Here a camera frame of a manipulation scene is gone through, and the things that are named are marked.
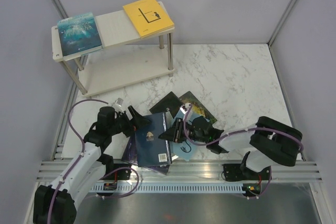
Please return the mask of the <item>teal ocean cover book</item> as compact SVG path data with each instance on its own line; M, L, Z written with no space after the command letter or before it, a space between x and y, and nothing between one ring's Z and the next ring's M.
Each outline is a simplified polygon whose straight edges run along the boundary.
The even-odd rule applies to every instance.
M62 19L57 29L63 57L82 56L103 48L92 12Z

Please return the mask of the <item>dark blue Wuthering Heights book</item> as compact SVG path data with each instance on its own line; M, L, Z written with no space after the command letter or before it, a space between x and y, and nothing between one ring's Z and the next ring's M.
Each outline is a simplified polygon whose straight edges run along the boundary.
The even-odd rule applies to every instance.
M159 139L166 131L166 116L164 112L145 115L151 124L135 131L137 160L139 167L164 166L171 164L170 144Z

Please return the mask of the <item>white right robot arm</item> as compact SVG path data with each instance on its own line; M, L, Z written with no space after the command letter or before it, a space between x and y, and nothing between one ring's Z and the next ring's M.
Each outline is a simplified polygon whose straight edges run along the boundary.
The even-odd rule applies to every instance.
M216 154L246 149L239 170L247 179L273 164L293 167L297 155L303 151L299 130L267 116L261 116L255 124L233 132L214 128L202 116L191 122L177 118L159 138L175 143L189 141L197 146L209 147Z

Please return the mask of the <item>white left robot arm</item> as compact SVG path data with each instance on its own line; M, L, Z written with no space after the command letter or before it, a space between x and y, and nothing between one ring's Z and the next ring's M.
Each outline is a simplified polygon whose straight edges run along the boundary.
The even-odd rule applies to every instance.
M133 106L128 111L131 118L112 106L100 108L96 122L81 138L78 156L50 185L40 185L35 191L34 223L74 223L79 206L94 184L115 173L113 157L104 153L112 137L120 133L129 137L151 124Z

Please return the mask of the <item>yellow book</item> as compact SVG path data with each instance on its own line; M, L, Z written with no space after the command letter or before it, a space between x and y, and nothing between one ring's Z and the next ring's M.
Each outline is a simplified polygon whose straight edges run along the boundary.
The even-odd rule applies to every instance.
M174 23L157 0L139 0L123 9L141 38L174 27Z

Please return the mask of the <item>light blue Hemingway book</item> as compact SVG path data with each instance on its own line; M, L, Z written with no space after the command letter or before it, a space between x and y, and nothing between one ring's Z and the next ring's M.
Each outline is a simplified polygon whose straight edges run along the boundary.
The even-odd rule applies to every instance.
M180 118L183 119L183 116L186 112L182 112L181 110L178 111L174 119ZM191 112L190 120L188 121L191 123L195 118L199 117L201 115ZM189 161L193 155L196 153L197 146L194 144L191 144L188 140L183 141L182 143L170 143L170 148L172 154L178 156L179 158L182 158L185 161Z

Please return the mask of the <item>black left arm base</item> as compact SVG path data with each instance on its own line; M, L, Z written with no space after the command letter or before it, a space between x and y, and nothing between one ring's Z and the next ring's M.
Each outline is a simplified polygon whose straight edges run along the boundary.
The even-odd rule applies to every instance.
M114 164L114 165L108 165L106 169L106 174L104 177L104 180L111 180L114 183L118 182L119 180L129 180L131 171L129 169L126 169L126 167L131 168L131 164ZM111 171L121 168L120 170L109 174Z

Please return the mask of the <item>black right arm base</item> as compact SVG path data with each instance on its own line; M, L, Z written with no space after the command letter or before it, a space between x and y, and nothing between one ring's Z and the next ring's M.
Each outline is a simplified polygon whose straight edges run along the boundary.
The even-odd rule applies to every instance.
M248 180L268 180L271 176L270 167L264 168L261 172L253 172L240 164L223 164L221 178L227 182L240 182Z

